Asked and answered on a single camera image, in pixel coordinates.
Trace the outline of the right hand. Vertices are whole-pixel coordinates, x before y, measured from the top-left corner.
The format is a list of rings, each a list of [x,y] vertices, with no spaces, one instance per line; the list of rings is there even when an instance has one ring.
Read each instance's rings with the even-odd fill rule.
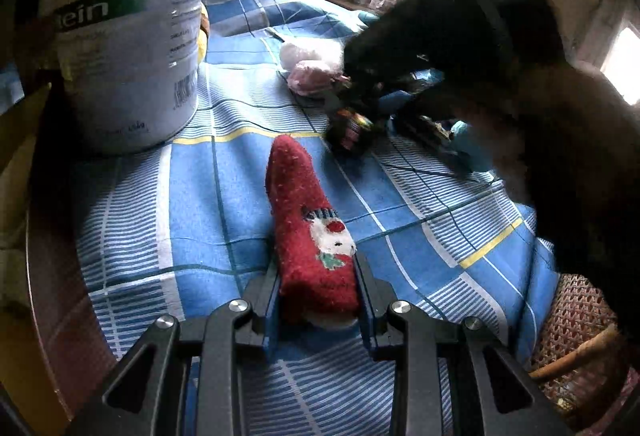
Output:
[[[459,107],[508,189],[537,211],[608,204],[639,177],[639,121],[600,70],[558,63]]]

